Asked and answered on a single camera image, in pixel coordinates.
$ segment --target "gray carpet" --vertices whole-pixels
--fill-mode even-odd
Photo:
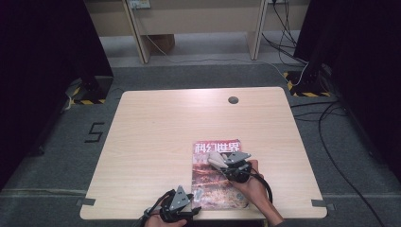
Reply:
[[[282,72],[294,68],[277,65]],[[119,98],[124,91],[217,87],[280,86],[292,105],[333,101],[335,97],[294,97],[270,65],[198,65],[114,68],[103,105],[73,105],[60,115],[44,144],[43,156],[26,157],[0,194],[0,226],[131,226],[133,220],[83,220],[77,200],[85,196]],[[322,112],[325,105],[294,107],[295,114]],[[347,112],[339,107],[322,122],[323,139],[336,164],[364,195],[386,226],[401,226],[401,184],[369,155]],[[317,120],[319,114],[298,116]],[[88,134],[94,122],[103,131],[98,143]],[[334,168],[321,142],[318,122],[297,120],[323,198],[323,219],[294,219],[301,226],[378,226],[375,216]],[[255,226],[259,222],[202,221],[193,226]]]

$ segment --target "gray floor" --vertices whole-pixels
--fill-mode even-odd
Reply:
[[[266,36],[277,43],[280,32]],[[82,220],[84,198],[119,98],[127,90],[197,87],[281,86],[281,73],[299,67],[283,65],[277,51],[262,41],[258,61],[250,62],[245,34],[176,35],[168,53],[140,63],[132,37],[101,38],[114,71],[113,86],[103,105],[73,105],[62,114],[44,144],[45,154],[27,157],[0,194],[0,226],[131,226],[133,220]],[[285,63],[295,63],[283,57]],[[289,104],[333,101],[331,97],[294,97]],[[327,105],[294,107],[294,115],[322,112]],[[336,164],[373,206],[386,226],[401,226],[401,185],[383,164],[369,155],[364,140],[343,108],[322,122],[322,136]],[[316,120],[319,114],[299,116]],[[94,122],[104,133],[99,143],[88,131]],[[329,204],[323,219],[295,219],[301,226],[379,226],[375,216],[341,177],[324,151],[318,123],[297,120],[323,198]],[[196,222],[195,226],[254,226],[254,222]]]

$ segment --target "person's left hand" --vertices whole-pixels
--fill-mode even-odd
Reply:
[[[185,219],[174,223],[165,223],[162,218],[160,218],[160,215],[152,215],[145,224],[145,227],[183,227],[185,224]]]

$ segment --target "forearm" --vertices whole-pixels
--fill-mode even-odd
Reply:
[[[269,201],[259,201],[255,204],[259,211],[266,217],[268,222],[273,226],[284,221],[277,209]]]

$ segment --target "magazine cover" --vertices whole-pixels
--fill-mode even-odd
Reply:
[[[192,156],[192,207],[202,210],[242,209],[248,200],[236,190],[227,178],[209,165],[209,152],[230,156],[241,151],[239,140],[198,141],[193,145]]]

